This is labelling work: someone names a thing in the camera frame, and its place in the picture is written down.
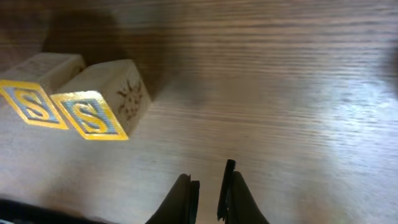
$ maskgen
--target block face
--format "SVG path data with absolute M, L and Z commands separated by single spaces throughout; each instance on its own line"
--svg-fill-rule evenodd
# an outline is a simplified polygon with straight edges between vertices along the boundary
M 39 84 L 1 80 L 0 93 L 26 123 L 68 129 Z
M 52 95 L 51 98 L 85 139 L 128 139 L 108 104 L 97 91 L 61 93 Z

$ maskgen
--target yellow border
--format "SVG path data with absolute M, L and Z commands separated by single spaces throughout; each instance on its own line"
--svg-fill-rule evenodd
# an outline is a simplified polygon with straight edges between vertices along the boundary
M 61 109 L 62 113 L 68 118 L 71 124 L 76 128 L 76 130 L 83 136 L 83 138 L 88 140 L 128 140 L 129 136 L 124 132 L 122 126 L 119 124 L 112 110 L 109 108 L 108 104 L 102 97 L 102 95 L 97 91 L 80 91 L 73 93 L 61 93 L 51 95 L 51 99 L 55 104 Z M 100 107 L 104 110 L 105 115 L 110 120 L 110 122 L 115 127 L 118 135 L 115 134 L 86 134 L 84 130 L 79 126 L 79 124 L 73 119 L 69 111 L 62 105 L 62 101 L 68 100 L 84 100 L 84 99 L 94 99 L 96 100 Z
M 44 102 L 47 104 L 51 112 L 54 114 L 55 118 L 58 119 L 59 124 L 49 123 L 46 121 L 32 121 L 28 119 L 28 117 L 22 112 L 22 110 L 17 106 L 17 104 L 12 100 L 12 98 L 8 95 L 8 93 L 3 89 L 3 87 L 15 87 L 15 88 L 25 88 L 28 90 L 35 90 L 37 91 L 41 97 L 44 99 Z M 67 124 L 63 121 L 60 114 L 58 113 L 57 109 L 52 104 L 50 98 L 44 92 L 42 87 L 38 83 L 31 83 L 31 82 L 20 82 L 20 81 L 12 81 L 12 80 L 0 80 L 0 93 L 5 97 L 8 103 L 14 108 L 17 114 L 27 123 L 33 124 L 43 127 L 49 128 L 59 128 L 59 129 L 69 129 Z

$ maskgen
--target wood grain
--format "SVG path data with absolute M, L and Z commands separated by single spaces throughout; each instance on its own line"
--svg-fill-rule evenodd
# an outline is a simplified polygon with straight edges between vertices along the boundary
M 227 159 L 271 223 L 398 220 L 396 0 L 0 2 L 0 69 L 41 50 L 131 58 L 155 99 L 127 142 L 1 102 L 0 193 L 144 223 L 181 173 L 217 223 Z

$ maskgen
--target alphabet block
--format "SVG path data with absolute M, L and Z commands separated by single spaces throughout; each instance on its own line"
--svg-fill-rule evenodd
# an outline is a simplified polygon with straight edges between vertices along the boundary
M 68 129 L 47 94 L 84 68 L 80 55 L 39 53 L 1 75 L 0 93 L 26 123 Z
M 92 65 L 51 96 L 85 139 L 127 140 L 150 105 L 132 60 Z

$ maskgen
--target brown tabletop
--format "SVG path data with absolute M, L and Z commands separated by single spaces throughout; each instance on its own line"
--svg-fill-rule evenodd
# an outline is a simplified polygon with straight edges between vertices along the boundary
M 0 70 L 40 51 L 131 58 L 129 141 L 29 126 L 0 98 L 0 194 L 144 223 L 179 174 L 217 223 L 227 159 L 271 223 L 398 220 L 396 0 L 0 2 Z

